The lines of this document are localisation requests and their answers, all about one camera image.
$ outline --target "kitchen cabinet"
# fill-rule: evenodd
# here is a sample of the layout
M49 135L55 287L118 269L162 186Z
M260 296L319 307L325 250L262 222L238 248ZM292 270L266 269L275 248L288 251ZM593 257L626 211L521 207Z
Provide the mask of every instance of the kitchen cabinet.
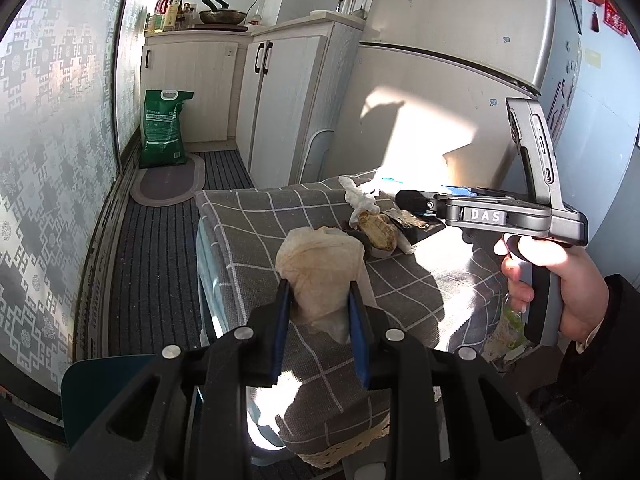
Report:
M141 113L149 90L194 92L180 114L183 142L227 140L236 134L242 67L250 34L184 31L146 38L140 77Z
M337 122L362 28L362 20L322 12L254 36L236 144L257 188L295 184L303 174L305 182L318 179L321 161L308 157L326 152L318 146Z

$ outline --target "refrigerator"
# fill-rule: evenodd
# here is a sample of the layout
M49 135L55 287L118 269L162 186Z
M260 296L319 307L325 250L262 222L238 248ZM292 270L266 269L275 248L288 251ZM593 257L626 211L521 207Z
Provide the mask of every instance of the refrigerator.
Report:
M405 183L499 187L515 154L506 98L545 102L550 58L576 53L560 36L577 45L577 26L554 39L556 2L373 0L323 176L382 167Z

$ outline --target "gray tablecloth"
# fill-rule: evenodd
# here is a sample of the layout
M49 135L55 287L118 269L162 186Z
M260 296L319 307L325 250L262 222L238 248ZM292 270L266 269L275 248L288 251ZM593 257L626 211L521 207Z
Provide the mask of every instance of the gray tablecloth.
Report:
M359 185L371 177L354 180ZM205 190L196 201L214 240L211 251L230 328L273 301L279 282L275 258L289 230L338 227L353 211L337 178L283 189ZM378 204L383 210L394 206L389 199ZM457 228L421 241L415 254L396 251L370 261L367 270L378 306L427 347L452 351L466 344L481 351L500 317L502 275L487 252L463 241ZM295 453L322 452L379 424L388 413L386 392L361 388L351 346L327 334L290 324L283 377L286 384L275 394L280 405L272 415Z

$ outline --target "hand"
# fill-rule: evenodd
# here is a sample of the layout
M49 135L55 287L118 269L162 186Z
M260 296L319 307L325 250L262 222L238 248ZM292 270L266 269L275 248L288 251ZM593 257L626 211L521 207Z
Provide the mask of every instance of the hand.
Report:
M564 308L560 332L572 341L584 343L604 319L609 305L609 287L583 247L564 247L549 240L521 237L518 248L532 264L546 267L560 277ZM505 254L502 273L507 277L511 308L524 312L534 297L533 289L520 281L520 268L510 258L504 240L495 245L496 254Z

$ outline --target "cabinet door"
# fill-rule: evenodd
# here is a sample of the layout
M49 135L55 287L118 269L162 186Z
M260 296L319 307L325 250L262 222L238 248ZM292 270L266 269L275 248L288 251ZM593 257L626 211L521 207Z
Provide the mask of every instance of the cabinet door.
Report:
M266 48L250 170L257 188L289 184L294 156L302 152L325 43L324 36L311 36L276 40Z
M194 92L184 102L184 142L226 140L237 43L191 41L146 46L142 56L141 105L149 90Z
M254 144L255 114L258 110L264 47L264 42L249 45L244 64L244 75L242 76L236 144L247 171L251 170L251 151Z

